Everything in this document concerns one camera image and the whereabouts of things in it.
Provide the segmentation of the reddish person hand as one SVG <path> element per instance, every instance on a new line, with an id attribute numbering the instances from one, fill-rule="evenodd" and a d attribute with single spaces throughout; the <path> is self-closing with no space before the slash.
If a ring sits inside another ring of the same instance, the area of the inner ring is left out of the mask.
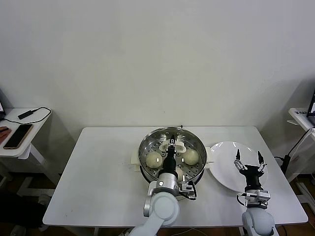
<path id="1" fill-rule="evenodd" d="M 11 129 L 7 126 L 0 127 L 0 143 L 2 143 L 7 136 L 11 133 Z"/>

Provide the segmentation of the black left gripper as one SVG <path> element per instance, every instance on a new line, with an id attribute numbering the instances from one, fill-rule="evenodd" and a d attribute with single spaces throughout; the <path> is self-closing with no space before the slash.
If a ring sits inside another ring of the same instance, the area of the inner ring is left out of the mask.
<path id="1" fill-rule="evenodd" d="M 169 174 L 177 175 L 177 172 L 176 172 L 177 163 L 174 157 L 176 155 L 175 146 L 176 146 L 175 136 L 172 135 L 167 146 L 167 157 L 163 161 L 161 174 L 169 173 Z"/>

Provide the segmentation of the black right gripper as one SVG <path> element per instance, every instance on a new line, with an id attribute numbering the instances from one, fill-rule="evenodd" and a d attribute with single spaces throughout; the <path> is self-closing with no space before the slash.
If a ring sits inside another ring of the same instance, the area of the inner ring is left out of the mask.
<path id="1" fill-rule="evenodd" d="M 264 168 L 267 166 L 267 163 L 264 161 L 264 157 L 260 153 L 258 154 L 258 166 L 245 166 L 241 162 L 241 155 L 239 149 L 237 149 L 237 153 L 234 160 L 235 167 L 240 171 L 240 174 L 245 176 L 246 178 L 246 188 L 261 188 L 261 183 L 259 178 L 264 175 Z"/>

